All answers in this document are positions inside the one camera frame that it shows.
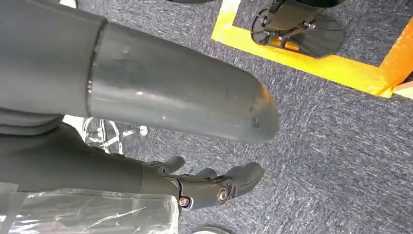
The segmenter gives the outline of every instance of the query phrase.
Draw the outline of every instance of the black base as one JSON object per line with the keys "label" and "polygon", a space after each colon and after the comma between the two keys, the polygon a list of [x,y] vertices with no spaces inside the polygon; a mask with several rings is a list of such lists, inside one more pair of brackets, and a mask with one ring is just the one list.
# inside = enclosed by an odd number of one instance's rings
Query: black base
{"label": "black base", "polygon": [[264,30],[267,17],[268,9],[263,9],[254,19],[251,37],[257,44],[322,58],[335,53],[345,41],[345,33],[335,20],[315,16],[308,24],[303,22],[288,31],[268,32]]}

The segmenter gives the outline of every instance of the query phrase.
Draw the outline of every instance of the gray carpet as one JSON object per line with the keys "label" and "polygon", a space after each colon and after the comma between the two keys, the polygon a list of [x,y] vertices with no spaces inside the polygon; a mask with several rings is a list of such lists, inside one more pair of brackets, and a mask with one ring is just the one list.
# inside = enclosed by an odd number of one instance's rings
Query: gray carpet
{"label": "gray carpet", "polygon": [[[125,142],[129,157],[183,156],[185,172],[225,172],[250,161],[266,169],[249,195],[184,213],[180,233],[215,225],[234,234],[413,233],[413,101],[376,98],[210,40],[220,2],[79,0],[80,8],[217,57],[255,75],[279,104],[281,130],[244,145],[150,128]],[[268,0],[243,0],[249,28]],[[341,56],[380,65],[413,15],[411,0],[348,0],[325,12],[348,40]],[[123,128],[136,128],[122,125]]]}

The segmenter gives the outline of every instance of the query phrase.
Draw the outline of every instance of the yellow tape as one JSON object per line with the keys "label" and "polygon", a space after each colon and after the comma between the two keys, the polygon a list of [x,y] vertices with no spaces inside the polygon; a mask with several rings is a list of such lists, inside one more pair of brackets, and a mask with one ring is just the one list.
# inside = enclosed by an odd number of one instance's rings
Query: yellow tape
{"label": "yellow tape", "polygon": [[413,18],[380,67],[330,55],[315,59],[298,53],[256,44],[248,30],[233,26],[241,0],[223,0],[212,39],[236,49],[311,73],[354,89],[391,97],[393,88],[413,70]]}

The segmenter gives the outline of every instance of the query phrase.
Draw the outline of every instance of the prosthetic arm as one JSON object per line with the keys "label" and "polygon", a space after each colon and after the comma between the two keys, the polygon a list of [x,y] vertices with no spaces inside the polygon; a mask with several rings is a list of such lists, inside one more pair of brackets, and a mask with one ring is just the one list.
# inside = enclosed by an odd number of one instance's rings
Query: prosthetic arm
{"label": "prosthetic arm", "polygon": [[256,163],[222,176],[171,175],[182,158],[110,155],[61,122],[71,114],[264,142],[278,130],[278,111],[249,73],[50,1],[0,1],[0,31],[1,182],[20,192],[171,195],[192,210],[244,195],[263,176]]}

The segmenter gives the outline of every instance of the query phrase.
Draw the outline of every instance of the clear plastic wrap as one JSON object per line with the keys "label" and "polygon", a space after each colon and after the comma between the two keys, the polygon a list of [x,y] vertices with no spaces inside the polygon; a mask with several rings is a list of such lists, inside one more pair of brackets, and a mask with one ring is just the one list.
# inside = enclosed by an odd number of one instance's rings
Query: clear plastic wrap
{"label": "clear plastic wrap", "polygon": [[1,234],[177,234],[178,203],[169,195],[62,189],[13,192],[0,183]]}

